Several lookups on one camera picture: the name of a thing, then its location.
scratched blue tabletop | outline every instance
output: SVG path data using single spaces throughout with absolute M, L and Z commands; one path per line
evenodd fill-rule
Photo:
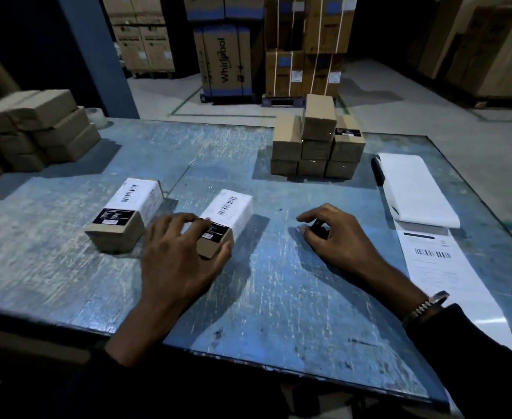
M 75 164 L 0 177 L 0 313 L 112 333 L 137 301 L 141 241 L 98 253 L 83 232 L 128 176 L 157 178 L 161 212 L 200 214 L 223 188 L 254 197 L 254 215 L 212 288 L 164 343 L 414 400 L 447 402 L 439 380 L 374 298 L 330 271 L 295 217 L 329 202 L 351 212 L 406 272 L 371 168 L 377 152 L 417 154 L 461 218 L 453 231 L 512 331 L 512 238 L 425 137 L 369 134 L 348 181 L 272 176 L 273 130 L 114 119 Z

wristwatch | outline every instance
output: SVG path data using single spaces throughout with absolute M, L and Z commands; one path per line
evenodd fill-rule
M 419 317 L 423 316 L 432 306 L 441 306 L 444 301 L 446 301 L 449 297 L 449 294 L 446 291 L 441 291 L 436 293 L 434 296 L 430 297 L 426 302 L 417 307 L 409 316 L 407 316 L 403 320 L 403 327 L 406 329 L 410 324 L 419 319 Z

barcode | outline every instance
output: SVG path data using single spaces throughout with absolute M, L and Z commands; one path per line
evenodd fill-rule
M 423 256 L 440 257 L 443 259 L 451 259 L 452 256 L 445 251 L 431 251 L 424 250 L 423 248 L 415 248 L 415 253 L 422 254 Z
M 130 197 L 132 197 L 134 195 L 134 191 L 137 190 L 139 186 L 140 186 L 140 184 L 132 185 L 130 187 L 130 189 L 126 191 L 126 194 L 124 194 L 124 197 L 122 197 L 122 199 L 120 201 L 122 203 L 126 203 L 127 201 L 129 201 Z
M 229 197 L 227 202 L 223 205 L 223 207 L 221 207 L 221 210 L 219 210 L 217 212 L 217 214 L 220 214 L 221 216 L 223 216 L 227 212 L 227 210 L 229 210 L 229 207 L 232 206 L 232 204 L 235 202 L 236 199 L 237 199 L 237 197 L 234 197 L 234 196 Z

black sleeve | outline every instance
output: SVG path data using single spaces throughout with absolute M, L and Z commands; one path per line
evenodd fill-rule
M 46 412 L 53 418 L 122 417 L 129 408 L 134 372 L 105 350 L 92 350 L 91 359 L 66 385 Z
M 486 336 L 457 304 L 407 335 L 466 418 L 512 417 L 512 351 Z

white paper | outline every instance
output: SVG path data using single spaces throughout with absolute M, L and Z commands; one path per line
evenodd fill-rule
M 129 177 L 105 208 L 138 211 L 144 225 L 147 226 L 155 217 L 162 202 L 163 193 L 158 181 Z
M 328 79 L 328 84 L 338 84 L 341 82 L 341 72 L 330 72 Z
M 409 278 L 429 297 L 447 291 L 481 331 L 512 350 L 502 309 L 465 257 L 448 228 L 394 221 Z
M 403 222 L 459 228 L 460 218 L 420 156 L 378 153 L 392 217 Z
M 293 1 L 294 12 L 304 12 L 304 1 Z
M 357 0 L 343 0 L 343 11 L 352 12 L 357 8 Z
M 291 82 L 302 82 L 302 70 L 291 70 Z
M 199 216 L 231 228 L 236 241 L 252 217 L 252 211 L 252 196 L 222 189 Z

